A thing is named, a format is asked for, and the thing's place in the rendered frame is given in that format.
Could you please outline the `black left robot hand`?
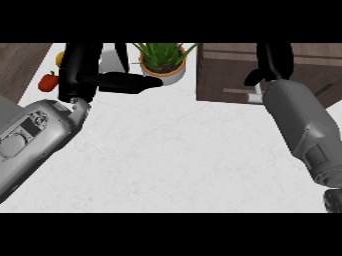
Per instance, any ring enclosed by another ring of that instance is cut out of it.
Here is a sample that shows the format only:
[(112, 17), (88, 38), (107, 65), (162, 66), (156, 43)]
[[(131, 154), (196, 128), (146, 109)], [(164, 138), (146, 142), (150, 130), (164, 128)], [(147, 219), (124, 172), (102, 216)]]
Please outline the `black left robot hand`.
[(115, 43), (115, 52), (124, 71), (99, 72), (102, 43), (68, 43), (59, 68), (59, 100), (74, 98), (93, 101), (96, 91), (138, 94), (164, 85), (159, 78), (130, 73), (127, 44)]

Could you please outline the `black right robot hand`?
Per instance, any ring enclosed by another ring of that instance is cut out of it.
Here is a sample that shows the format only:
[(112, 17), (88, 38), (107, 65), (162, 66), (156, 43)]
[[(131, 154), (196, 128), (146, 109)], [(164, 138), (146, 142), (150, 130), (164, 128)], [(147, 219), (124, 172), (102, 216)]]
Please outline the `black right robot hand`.
[(294, 73), (294, 51), (289, 43), (257, 44), (258, 68), (254, 69), (243, 85), (255, 86), (261, 80), (288, 80)]

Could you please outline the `brown wooden drawer cabinet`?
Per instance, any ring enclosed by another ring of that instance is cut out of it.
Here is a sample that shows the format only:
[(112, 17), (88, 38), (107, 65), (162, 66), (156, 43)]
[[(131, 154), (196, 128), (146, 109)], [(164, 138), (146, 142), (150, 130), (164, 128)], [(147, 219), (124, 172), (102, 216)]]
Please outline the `brown wooden drawer cabinet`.
[[(311, 90), (325, 108), (342, 100), (342, 43), (294, 43), (291, 79)], [(202, 43), (196, 60), (196, 100), (248, 104), (243, 85), (258, 68), (255, 43)]]

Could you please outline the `red bell pepper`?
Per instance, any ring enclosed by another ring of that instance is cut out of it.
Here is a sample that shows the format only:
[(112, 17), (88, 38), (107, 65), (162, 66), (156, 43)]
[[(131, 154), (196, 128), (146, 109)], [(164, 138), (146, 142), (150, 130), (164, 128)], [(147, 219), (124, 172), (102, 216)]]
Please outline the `red bell pepper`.
[(54, 74), (54, 72), (50, 72), (45, 74), (38, 82), (38, 89), (43, 92), (50, 92), (59, 84), (59, 76)]

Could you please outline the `green potted plant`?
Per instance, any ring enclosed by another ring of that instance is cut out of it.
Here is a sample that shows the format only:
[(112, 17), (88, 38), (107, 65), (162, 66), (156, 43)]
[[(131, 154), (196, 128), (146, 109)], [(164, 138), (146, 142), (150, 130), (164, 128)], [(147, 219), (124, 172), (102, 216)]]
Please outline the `green potted plant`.
[(184, 49), (181, 43), (134, 43), (140, 52), (138, 62), (144, 76), (159, 78), (165, 86), (175, 84), (186, 73), (187, 55), (198, 47)]

